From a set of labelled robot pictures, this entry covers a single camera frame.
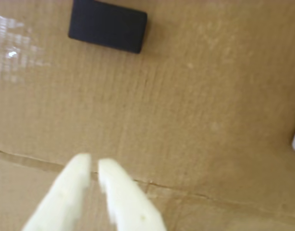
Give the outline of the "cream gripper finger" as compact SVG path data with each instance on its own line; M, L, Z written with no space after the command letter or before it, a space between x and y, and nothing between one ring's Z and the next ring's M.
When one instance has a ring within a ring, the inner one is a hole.
M72 231L91 182L91 155L77 154L57 176L23 226L24 231Z
M164 231L161 212L114 159L98 161L98 182L111 224L118 231Z

